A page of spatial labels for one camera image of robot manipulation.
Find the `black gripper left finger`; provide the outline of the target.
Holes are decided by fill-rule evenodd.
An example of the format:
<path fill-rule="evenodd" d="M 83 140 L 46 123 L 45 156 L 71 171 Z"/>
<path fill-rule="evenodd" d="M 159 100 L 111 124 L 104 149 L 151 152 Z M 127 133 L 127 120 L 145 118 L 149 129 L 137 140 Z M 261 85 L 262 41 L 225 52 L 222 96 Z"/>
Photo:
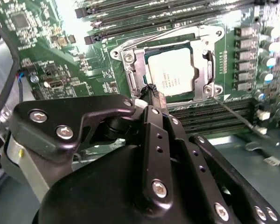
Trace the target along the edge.
<path fill-rule="evenodd" d="M 11 118 L 8 149 L 42 203 L 62 178 L 123 146 L 168 146 L 159 106 L 141 108 L 123 95 L 26 101 Z"/>

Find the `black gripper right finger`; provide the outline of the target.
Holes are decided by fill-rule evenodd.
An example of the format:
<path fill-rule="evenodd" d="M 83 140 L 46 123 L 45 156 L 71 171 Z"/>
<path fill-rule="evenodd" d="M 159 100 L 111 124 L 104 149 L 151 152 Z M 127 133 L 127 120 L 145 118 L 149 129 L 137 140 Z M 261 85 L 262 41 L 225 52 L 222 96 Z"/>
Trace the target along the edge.
<path fill-rule="evenodd" d="M 165 97 L 158 90 L 154 101 L 165 113 L 169 136 L 189 167 L 202 223 L 280 224 L 278 212 L 205 137 L 186 135 L 180 121 L 168 114 Z"/>

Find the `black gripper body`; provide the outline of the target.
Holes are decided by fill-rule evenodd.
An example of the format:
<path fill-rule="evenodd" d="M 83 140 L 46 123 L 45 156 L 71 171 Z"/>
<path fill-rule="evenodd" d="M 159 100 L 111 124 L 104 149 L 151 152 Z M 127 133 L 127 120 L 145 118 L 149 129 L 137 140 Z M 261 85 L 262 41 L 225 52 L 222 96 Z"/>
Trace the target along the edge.
<path fill-rule="evenodd" d="M 123 146 L 55 183 L 40 224 L 212 224 L 214 209 L 168 146 Z"/>

